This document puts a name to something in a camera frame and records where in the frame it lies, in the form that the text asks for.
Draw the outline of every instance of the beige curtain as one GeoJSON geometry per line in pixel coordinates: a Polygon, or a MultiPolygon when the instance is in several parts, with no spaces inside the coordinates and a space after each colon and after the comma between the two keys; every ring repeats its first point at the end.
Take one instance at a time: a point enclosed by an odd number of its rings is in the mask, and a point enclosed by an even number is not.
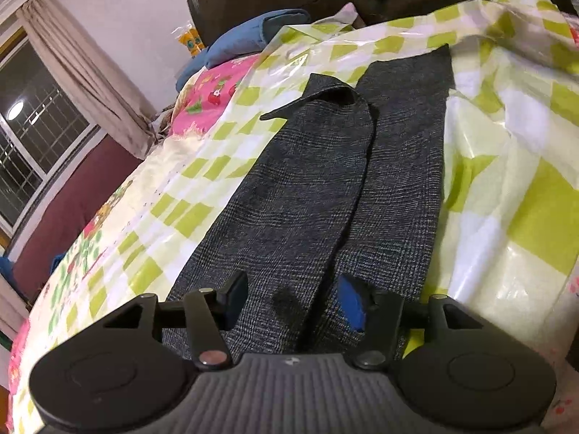
{"type": "Polygon", "coordinates": [[[26,305],[0,275],[0,331],[14,341],[27,318],[26,305]]]}
{"type": "Polygon", "coordinates": [[[52,0],[28,0],[16,11],[30,44],[86,120],[145,158],[154,114],[143,95],[52,0]]]}

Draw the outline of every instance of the bed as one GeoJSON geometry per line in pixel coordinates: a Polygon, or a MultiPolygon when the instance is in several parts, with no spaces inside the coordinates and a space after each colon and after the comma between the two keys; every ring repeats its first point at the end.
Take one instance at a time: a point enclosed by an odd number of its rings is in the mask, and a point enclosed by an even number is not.
{"type": "MultiPolygon", "coordinates": [[[[284,27],[252,60],[215,125],[167,138],[65,255],[14,342],[14,431],[42,426],[27,380],[44,353],[135,295],[171,293],[285,124],[262,114],[299,98],[311,74],[356,86],[372,62],[448,45],[456,87],[446,101],[442,205],[422,298],[448,293],[547,358],[559,385],[544,426],[574,432],[579,373],[567,357],[579,326],[573,23],[551,0],[470,0],[357,30],[332,20],[284,27]]],[[[186,108],[178,102],[176,111],[186,108]]],[[[406,351],[419,344],[412,334],[406,351]]]]}

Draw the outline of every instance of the pink blanket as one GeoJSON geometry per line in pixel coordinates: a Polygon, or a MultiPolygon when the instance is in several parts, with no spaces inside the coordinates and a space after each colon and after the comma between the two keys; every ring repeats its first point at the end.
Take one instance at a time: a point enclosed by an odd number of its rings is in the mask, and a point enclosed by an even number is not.
{"type": "Polygon", "coordinates": [[[204,134],[213,127],[257,57],[259,54],[230,60],[202,74],[187,95],[186,107],[173,119],[170,135],[191,130],[204,134]]]}

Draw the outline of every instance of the dark gray fabric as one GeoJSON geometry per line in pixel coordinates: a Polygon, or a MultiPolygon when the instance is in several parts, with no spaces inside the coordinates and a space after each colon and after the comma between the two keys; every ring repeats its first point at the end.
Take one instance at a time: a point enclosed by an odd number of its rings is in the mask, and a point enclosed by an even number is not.
{"type": "MultiPolygon", "coordinates": [[[[232,353],[343,350],[357,341],[335,276],[417,298],[441,200],[449,49],[371,64],[356,89],[312,75],[302,98],[179,275],[169,300],[220,287],[236,269],[250,295],[232,353]]],[[[164,344],[188,356],[185,332],[164,344]]]]}

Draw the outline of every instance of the window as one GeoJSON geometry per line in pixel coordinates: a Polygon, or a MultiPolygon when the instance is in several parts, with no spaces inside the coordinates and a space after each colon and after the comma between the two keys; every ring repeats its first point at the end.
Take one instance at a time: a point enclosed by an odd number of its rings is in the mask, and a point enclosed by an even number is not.
{"type": "Polygon", "coordinates": [[[92,126],[25,34],[0,56],[0,225],[12,235],[92,126]]]}

